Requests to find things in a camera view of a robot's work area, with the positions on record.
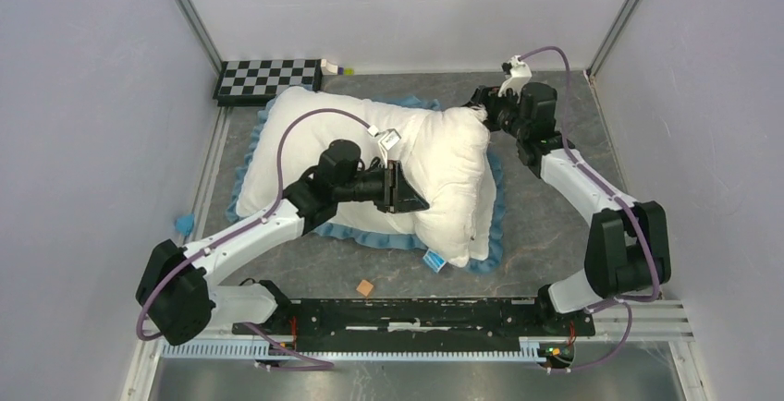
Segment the white pillow insert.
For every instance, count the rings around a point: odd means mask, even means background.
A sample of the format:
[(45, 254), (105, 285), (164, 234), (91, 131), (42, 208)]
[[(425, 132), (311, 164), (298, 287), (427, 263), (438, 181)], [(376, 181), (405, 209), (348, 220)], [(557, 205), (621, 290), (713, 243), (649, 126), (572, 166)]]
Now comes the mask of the white pillow insert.
[(472, 258), (490, 132), (482, 107), (404, 108), (390, 120), (402, 137), (393, 150), (405, 178), (429, 208), (411, 214), (413, 233), (448, 264)]

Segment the white pillowcase with blue ruffle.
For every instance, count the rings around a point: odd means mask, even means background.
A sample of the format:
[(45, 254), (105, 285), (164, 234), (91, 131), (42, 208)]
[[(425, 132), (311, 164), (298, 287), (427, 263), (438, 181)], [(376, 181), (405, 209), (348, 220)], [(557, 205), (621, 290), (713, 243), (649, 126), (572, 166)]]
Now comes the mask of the white pillowcase with blue ruffle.
[[(438, 102), (413, 96), (383, 103), (302, 87), (287, 89), (257, 115), (249, 149), (236, 171), (227, 220), (235, 223), (273, 202), (278, 190), (315, 165), (334, 140), (355, 142), (362, 160), (371, 162), (379, 151), (367, 128), (394, 128), (390, 120), (404, 108), (447, 109)], [(487, 147), (477, 234), (472, 238), (472, 258), (465, 269), (488, 273), (501, 263), (505, 211), (503, 170)], [(322, 237), (351, 239), (371, 249), (422, 249), (444, 260), (413, 233), (411, 214), (381, 213), (370, 202), (342, 203), (336, 215), (316, 232)]]

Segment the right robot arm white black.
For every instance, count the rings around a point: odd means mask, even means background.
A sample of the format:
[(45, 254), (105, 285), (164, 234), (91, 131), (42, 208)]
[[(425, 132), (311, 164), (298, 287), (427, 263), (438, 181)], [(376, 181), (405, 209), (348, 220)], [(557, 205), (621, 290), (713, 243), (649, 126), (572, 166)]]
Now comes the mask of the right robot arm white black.
[(481, 86), (469, 104), (486, 111), (489, 130), (516, 141), (521, 162), (589, 227), (583, 267), (540, 290), (536, 327), (558, 334), (578, 310), (593, 313), (616, 303), (658, 299), (671, 276), (666, 213), (656, 201), (641, 202), (612, 186), (557, 130), (557, 91), (540, 82), (518, 92)]

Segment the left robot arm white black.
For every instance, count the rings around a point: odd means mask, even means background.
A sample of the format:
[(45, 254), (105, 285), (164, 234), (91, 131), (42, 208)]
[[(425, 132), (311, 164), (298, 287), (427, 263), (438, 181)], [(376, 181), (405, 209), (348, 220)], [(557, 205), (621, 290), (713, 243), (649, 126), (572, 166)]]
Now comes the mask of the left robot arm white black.
[(381, 213), (414, 213), (430, 204), (406, 178), (401, 162), (375, 158), (360, 167), (361, 149), (335, 140), (317, 164), (280, 188), (275, 200), (215, 235), (184, 246), (167, 239), (153, 248), (136, 291), (143, 341), (163, 337), (183, 345), (215, 326), (251, 323), (283, 332), (290, 309), (271, 285), (223, 286), (223, 281), (270, 249), (332, 219), (343, 202), (370, 202)]

